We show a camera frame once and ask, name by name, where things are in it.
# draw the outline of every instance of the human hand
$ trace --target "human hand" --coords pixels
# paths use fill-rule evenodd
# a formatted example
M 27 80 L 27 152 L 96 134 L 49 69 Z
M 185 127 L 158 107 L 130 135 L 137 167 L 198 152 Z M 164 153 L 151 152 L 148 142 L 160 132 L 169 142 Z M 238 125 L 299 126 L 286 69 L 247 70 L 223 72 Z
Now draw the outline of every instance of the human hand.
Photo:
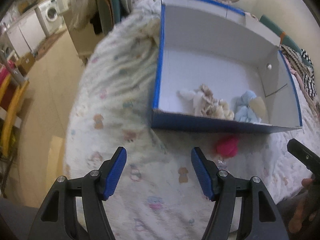
M 301 184 L 304 188 L 309 189 L 312 184 L 312 181 L 313 181 L 312 179 L 303 179 Z M 307 201 L 306 197 L 307 195 L 299 201 L 296 211 L 294 212 L 294 215 L 289 222 L 288 229 L 293 234 L 298 233 L 301 230 L 302 223 L 305 220 L 305 214 L 303 213 L 303 208 Z M 316 212 L 312 213 L 309 216 L 309 221 L 311 222 L 312 220 L 314 220 L 315 216 L 316 216 Z

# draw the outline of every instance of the kitchen cabinet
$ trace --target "kitchen cabinet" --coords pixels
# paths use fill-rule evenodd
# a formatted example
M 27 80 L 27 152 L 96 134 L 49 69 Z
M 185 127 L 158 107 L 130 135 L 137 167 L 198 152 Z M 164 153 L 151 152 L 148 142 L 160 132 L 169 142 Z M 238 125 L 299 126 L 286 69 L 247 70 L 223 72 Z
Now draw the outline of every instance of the kitchen cabinet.
M 8 35 L 8 38 L 19 57 L 22 57 L 26 53 L 30 52 L 30 48 L 23 38 L 19 26 L 16 24 L 10 27 L 4 35 Z
M 40 42 L 45 39 L 45 34 L 39 23 L 36 12 L 32 10 L 23 17 L 18 24 L 31 51 L 35 52 Z

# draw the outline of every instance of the white plush toy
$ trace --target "white plush toy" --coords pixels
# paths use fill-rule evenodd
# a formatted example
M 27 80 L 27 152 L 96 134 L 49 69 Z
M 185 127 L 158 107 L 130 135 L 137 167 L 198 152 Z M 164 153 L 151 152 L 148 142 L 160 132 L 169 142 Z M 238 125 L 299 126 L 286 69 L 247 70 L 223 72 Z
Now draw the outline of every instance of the white plush toy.
M 229 109 L 226 101 L 220 99 L 217 101 L 213 97 L 212 91 L 208 86 L 202 84 L 198 90 L 180 90 L 180 95 L 188 100 L 193 100 L 193 108 L 196 116 L 208 116 L 233 120 L 234 113 Z

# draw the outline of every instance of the bed sheet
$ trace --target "bed sheet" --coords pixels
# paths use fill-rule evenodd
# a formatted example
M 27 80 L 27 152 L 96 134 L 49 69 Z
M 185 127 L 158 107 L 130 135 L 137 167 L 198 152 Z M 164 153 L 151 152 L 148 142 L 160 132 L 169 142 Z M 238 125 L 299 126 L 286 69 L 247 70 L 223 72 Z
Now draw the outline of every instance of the bed sheet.
M 113 196 L 104 202 L 116 239 L 201 239 L 214 203 L 202 193 L 190 161 L 201 147 L 208 159 L 233 176 L 259 176 L 274 201 L 297 193 L 311 176 L 286 150 L 296 138 L 319 152 L 320 127 L 294 78 L 303 129 L 241 134 L 237 156 L 220 161 L 212 153 L 223 134 L 152 130 L 151 100 L 159 43 L 160 0 L 143 0 L 104 38 L 79 83 L 67 130 L 65 174 L 82 177 L 126 148 L 127 164 Z M 78 219 L 85 224 L 81 198 Z M 240 201 L 231 231 L 237 229 Z

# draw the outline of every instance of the white cardboard box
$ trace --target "white cardboard box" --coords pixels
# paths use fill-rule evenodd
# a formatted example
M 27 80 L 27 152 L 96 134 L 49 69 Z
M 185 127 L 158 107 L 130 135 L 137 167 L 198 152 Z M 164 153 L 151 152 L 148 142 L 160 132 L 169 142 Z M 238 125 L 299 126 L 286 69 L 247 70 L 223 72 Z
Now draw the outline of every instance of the white cardboard box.
M 240 9 L 212 0 L 162 0 L 151 127 L 244 133 L 302 128 L 297 91 L 279 44 L 276 34 Z M 194 116 L 192 101 L 178 91 L 201 84 L 232 110 L 236 98 L 252 90 L 263 98 L 268 115 L 261 123 Z

